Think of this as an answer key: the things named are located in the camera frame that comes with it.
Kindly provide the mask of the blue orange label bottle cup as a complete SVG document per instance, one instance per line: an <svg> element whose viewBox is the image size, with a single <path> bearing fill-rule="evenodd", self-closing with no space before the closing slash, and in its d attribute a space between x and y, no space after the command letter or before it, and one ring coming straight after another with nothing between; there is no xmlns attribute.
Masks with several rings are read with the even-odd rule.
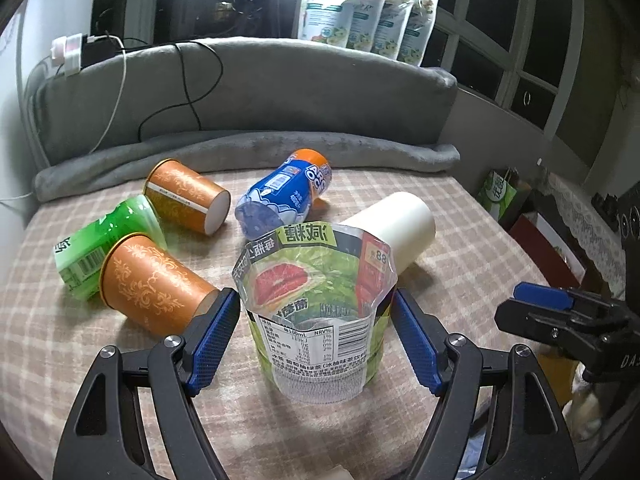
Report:
<svg viewBox="0 0 640 480"><path fill-rule="evenodd" d="M248 240L303 222L331 181L329 161L311 148L301 148L239 198L235 219Z"/></svg>

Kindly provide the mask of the green label plastic bottle cup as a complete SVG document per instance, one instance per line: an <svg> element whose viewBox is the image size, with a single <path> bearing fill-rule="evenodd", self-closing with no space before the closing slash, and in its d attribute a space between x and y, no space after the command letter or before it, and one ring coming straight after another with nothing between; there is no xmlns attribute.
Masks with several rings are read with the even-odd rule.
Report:
<svg viewBox="0 0 640 480"><path fill-rule="evenodd" d="M99 292L106 255L131 233L146 234L160 248L167 248L155 209L142 194L124 200L113 211L54 245L56 270L74 298L87 300Z"/></svg>

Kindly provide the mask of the red cardboard box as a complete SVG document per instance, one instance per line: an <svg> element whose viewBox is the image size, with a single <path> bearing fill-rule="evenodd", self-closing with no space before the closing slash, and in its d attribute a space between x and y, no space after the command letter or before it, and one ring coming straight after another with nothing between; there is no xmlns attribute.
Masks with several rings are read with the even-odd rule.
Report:
<svg viewBox="0 0 640 480"><path fill-rule="evenodd" d="M521 214L509 230L552 287L600 292L603 278L557 214Z"/></svg>

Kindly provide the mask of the white lace cloth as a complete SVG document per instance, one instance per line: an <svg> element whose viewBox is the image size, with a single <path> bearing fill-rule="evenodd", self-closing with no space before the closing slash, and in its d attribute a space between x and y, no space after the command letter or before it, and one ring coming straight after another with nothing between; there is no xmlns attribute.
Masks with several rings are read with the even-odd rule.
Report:
<svg viewBox="0 0 640 480"><path fill-rule="evenodd" d="M591 205L580 186L548 172L541 185L550 194L559 214L579 246L601 274L616 299L625 298L626 256L620 236Z"/></svg>

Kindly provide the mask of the orange patterned paper cup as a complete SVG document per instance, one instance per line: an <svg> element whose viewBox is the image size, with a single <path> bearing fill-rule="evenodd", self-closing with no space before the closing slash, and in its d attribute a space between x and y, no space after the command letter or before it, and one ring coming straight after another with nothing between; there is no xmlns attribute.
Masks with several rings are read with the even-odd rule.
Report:
<svg viewBox="0 0 640 480"><path fill-rule="evenodd" d="M229 191L173 158L153 167L143 194L160 218L206 236L224 224L231 206Z"/></svg>
<svg viewBox="0 0 640 480"><path fill-rule="evenodd" d="M99 292L107 307L162 337L181 334L220 294L142 233L124 236L108 252Z"/></svg>

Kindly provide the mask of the white plastic cup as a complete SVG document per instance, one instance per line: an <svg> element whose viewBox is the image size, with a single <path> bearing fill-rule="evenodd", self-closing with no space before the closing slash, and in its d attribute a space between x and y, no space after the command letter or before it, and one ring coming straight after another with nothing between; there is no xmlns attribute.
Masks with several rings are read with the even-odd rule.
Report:
<svg viewBox="0 0 640 480"><path fill-rule="evenodd" d="M409 192L396 192L342 220L390 246L395 269L403 274L434 242L436 223L427 204Z"/></svg>

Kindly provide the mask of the white power strip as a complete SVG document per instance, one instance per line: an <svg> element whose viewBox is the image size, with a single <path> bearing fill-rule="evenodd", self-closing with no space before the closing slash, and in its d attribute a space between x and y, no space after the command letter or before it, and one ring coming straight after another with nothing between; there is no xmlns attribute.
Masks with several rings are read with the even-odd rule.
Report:
<svg viewBox="0 0 640 480"><path fill-rule="evenodd" d="M82 47L86 39L83 34L73 34L52 40L50 59L58 75L73 76L81 71Z"/></svg>

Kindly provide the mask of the black power adapter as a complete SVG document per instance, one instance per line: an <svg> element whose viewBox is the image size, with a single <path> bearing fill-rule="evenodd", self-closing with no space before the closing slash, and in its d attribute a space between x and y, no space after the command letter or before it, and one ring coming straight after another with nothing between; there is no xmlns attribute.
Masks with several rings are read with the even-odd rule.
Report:
<svg viewBox="0 0 640 480"><path fill-rule="evenodd" d="M81 48L80 68L84 70L121 54L122 48L114 37L98 39L95 42L85 41Z"/></svg>

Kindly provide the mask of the white refill pouch with spout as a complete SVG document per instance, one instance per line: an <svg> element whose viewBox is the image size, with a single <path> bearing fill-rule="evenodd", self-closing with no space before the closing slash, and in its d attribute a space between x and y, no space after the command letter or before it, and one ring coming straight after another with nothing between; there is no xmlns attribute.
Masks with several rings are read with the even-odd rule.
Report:
<svg viewBox="0 0 640 480"><path fill-rule="evenodd" d="M358 0L300 0L297 38L344 48Z"/></svg>

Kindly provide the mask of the green paper shopping bag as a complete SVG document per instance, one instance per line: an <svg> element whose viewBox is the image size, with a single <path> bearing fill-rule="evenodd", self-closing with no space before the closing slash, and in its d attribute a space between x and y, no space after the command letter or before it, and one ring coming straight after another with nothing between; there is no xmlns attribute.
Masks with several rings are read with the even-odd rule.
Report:
<svg viewBox="0 0 640 480"><path fill-rule="evenodd" d="M491 218L507 229L518 218L532 187L515 168L490 170L477 200Z"/></svg>

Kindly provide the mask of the grey plush blanket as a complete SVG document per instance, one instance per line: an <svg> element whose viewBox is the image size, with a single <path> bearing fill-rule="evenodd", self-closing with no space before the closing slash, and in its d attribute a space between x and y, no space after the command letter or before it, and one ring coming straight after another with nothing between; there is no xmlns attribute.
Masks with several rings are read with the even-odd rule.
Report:
<svg viewBox="0 0 640 480"><path fill-rule="evenodd" d="M446 171L454 76L294 39L226 38L117 55L27 101L40 202L145 177L164 158L199 172L268 169L298 148L334 168Z"/></svg>

